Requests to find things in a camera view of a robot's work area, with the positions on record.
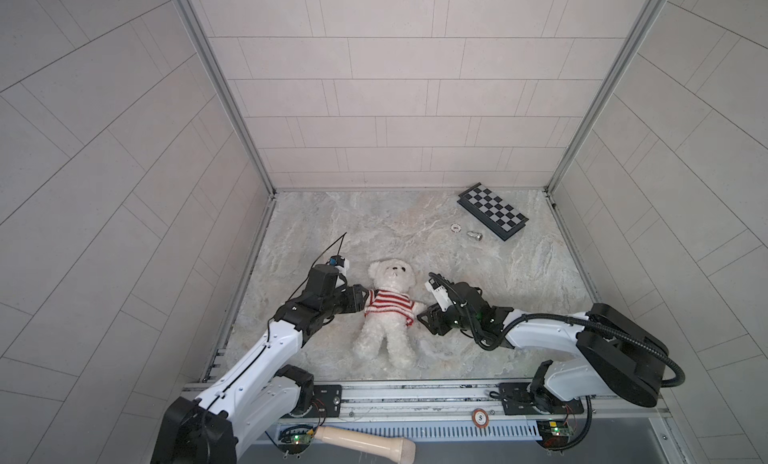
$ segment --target teddy bear leg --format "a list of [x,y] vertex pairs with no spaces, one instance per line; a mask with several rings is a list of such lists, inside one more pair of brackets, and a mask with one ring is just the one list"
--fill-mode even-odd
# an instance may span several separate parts
[[371,359],[379,353],[382,340],[384,340],[384,328],[379,320],[372,316],[366,318],[366,323],[362,325],[360,336],[355,341],[352,350],[361,359]]
[[398,369],[411,369],[416,365],[416,353],[411,349],[405,325],[394,325],[386,329],[386,349],[389,361]]

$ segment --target red striped sweater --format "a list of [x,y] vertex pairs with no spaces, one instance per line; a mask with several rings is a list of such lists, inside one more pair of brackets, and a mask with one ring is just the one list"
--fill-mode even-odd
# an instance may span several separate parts
[[374,290],[368,295],[365,315],[370,313],[398,313],[406,317],[406,325],[412,325],[414,320],[413,304],[408,294],[383,289]]

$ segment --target teddy bear ear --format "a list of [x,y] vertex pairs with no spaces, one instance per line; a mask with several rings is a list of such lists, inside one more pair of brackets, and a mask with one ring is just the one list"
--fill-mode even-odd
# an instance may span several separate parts
[[381,265],[381,261],[376,261],[374,263],[371,263],[371,265],[368,267],[368,275],[371,279],[376,280],[376,273],[379,272],[379,266]]

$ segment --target teddy bear face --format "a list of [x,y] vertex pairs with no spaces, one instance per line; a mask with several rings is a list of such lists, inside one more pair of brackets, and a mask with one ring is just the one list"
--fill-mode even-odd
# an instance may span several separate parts
[[400,259],[372,263],[368,268],[368,275],[373,279],[373,286],[377,289],[407,293],[408,289],[416,285],[413,268]]

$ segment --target black cable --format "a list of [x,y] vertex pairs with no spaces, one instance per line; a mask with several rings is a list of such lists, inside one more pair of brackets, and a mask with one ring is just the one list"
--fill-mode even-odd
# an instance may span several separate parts
[[567,451],[569,449],[573,449],[578,445],[581,441],[584,440],[585,437],[587,437],[587,432],[589,432],[590,426],[592,426],[592,399],[590,396],[584,396],[584,400],[587,401],[587,421],[584,423],[584,427],[581,428],[581,432],[579,432],[578,436],[572,441],[568,441],[567,444],[560,447],[547,447],[545,449],[550,451]]

